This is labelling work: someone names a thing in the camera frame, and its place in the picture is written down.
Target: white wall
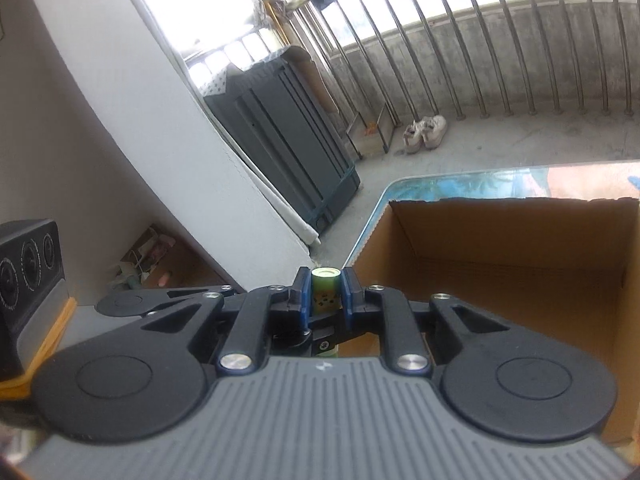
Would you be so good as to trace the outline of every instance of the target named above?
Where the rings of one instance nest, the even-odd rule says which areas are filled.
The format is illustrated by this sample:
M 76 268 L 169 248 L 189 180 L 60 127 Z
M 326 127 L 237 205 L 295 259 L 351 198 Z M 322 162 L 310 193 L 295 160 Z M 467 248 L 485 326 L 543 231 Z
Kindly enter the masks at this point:
M 162 205 L 69 103 L 40 49 L 47 45 L 36 46 L 44 26 L 28 0 L 0 0 L 0 10 L 0 222 L 55 219 L 71 292 L 93 303 Z
M 311 261 L 213 130 L 129 0 L 34 0 L 118 147 L 241 286 L 289 283 Z

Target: shoe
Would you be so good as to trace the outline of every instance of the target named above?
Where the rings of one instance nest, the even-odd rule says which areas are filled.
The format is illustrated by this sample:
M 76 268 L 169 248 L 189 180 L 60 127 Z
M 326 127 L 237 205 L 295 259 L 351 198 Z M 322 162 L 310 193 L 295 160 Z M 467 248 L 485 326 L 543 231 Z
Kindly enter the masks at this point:
M 404 152 L 407 154 L 417 153 L 420 151 L 424 139 L 423 128 L 419 128 L 420 123 L 414 121 L 409 124 L 402 134 L 402 143 L 404 144 Z
M 435 150 L 442 142 L 442 137 L 447 133 L 447 120 L 436 115 L 432 118 L 424 118 L 421 122 L 427 122 L 428 127 L 422 131 L 422 140 L 427 150 Z

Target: blue tabletop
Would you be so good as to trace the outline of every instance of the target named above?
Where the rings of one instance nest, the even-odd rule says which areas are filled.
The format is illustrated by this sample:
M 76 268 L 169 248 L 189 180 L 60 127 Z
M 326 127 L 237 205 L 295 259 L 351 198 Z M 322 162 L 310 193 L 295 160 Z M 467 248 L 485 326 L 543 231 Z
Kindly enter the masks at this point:
M 351 250 L 353 265 L 386 204 L 393 201 L 436 202 L 444 198 L 640 198 L 640 161 L 572 166 L 540 166 L 514 170 L 476 171 L 413 176 L 389 184 Z

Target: ridged gray surface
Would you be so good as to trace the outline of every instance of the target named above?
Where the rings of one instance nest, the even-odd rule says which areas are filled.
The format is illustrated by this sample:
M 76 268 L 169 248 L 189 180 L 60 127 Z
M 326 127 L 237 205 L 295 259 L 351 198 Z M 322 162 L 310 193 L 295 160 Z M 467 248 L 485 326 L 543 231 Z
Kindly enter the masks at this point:
M 511 444 L 468 427 L 428 381 L 377 358 L 270 358 L 218 383 L 166 433 L 127 446 L 54 436 L 22 464 L 33 480 L 617 480 L 631 468 L 597 438 Z

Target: concrete wall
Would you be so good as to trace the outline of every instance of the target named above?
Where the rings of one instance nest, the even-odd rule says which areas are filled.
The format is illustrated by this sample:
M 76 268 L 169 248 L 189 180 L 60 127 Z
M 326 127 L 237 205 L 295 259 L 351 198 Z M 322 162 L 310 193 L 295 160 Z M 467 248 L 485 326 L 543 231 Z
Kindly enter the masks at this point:
M 560 9 L 555 3 L 541 4 L 539 8 L 552 52 L 561 106 L 576 109 L 577 93 L 574 69 Z M 600 70 L 588 7 L 584 1 L 581 1 L 568 3 L 567 8 L 578 49 L 584 96 L 585 98 L 600 99 L 602 95 Z M 596 1 L 595 9 L 606 58 L 609 96 L 612 100 L 624 98 L 625 80 L 615 8 L 610 2 Z M 637 103 L 638 96 L 640 95 L 640 57 L 636 55 L 640 49 L 640 14 L 638 13 L 638 6 L 634 2 L 622 2 L 622 11 L 630 53 L 632 93 Z M 521 6 L 512 9 L 511 13 L 524 51 L 536 107 L 541 110 L 552 109 L 552 104 L 550 103 L 552 94 L 548 69 L 540 42 L 540 35 L 532 12 L 529 7 Z M 485 11 L 483 15 L 492 41 L 494 42 L 513 110 L 515 112 L 526 112 L 528 108 L 522 73 L 504 15 L 501 10 L 488 10 Z M 464 18 L 460 18 L 458 24 L 476 70 L 487 107 L 490 112 L 502 113 L 504 109 L 502 107 L 497 78 L 478 19 L 475 15 L 467 15 Z M 437 104 L 442 108 L 445 115 L 451 118 L 455 117 L 455 114 L 452 112 L 452 101 L 447 91 L 442 71 L 440 70 L 422 25 L 418 24 L 417 26 L 411 26 L 407 29 L 408 36 L 414 50 L 418 54 Z M 433 23 L 432 30 L 445 57 L 446 65 L 463 106 L 464 113 L 467 115 L 478 115 L 479 108 L 476 95 L 450 22 L 446 19 L 437 20 Z M 399 34 L 386 34 L 385 41 L 399 66 L 407 86 L 412 95 L 415 96 L 414 102 L 418 111 L 422 114 L 430 113 L 425 92 Z M 365 44 L 367 52 L 382 73 L 399 115 L 410 115 L 408 105 L 404 100 L 404 96 L 402 95 L 389 63 L 386 61 L 380 44 L 375 38 L 373 40 L 367 40 Z M 383 102 L 382 96 L 377 90 L 375 80 L 368 70 L 361 53 L 357 49 L 349 48 L 348 57 L 356 69 L 356 72 L 362 75 L 363 86 L 369 92 L 370 99 L 376 107 L 380 109 Z M 351 89 L 351 95 L 356 100 L 359 109 L 364 110 L 364 103 L 356 87 L 348 77 L 348 72 L 342 59 L 339 56 L 335 56 L 334 63 L 345 85 Z M 335 90 L 335 94 L 339 96 L 340 92 L 337 89 Z M 343 109 L 348 110 L 347 105 L 345 103 L 342 104 L 344 106 Z M 621 107 L 620 104 L 615 104 L 615 106 L 612 107 L 612 111 L 614 112 L 622 111 L 622 109 L 623 106 Z
M 70 291 L 94 303 L 146 226 L 170 218 L 100 124 L 72 104 L 33 4 L 0 7 L 0 222 L 55 219 Z
M 151 221 L 247 289 L 311 264 L 129 0 L 2 0 L 2 11 L 0 220 L 55 218 L 83 303 Z

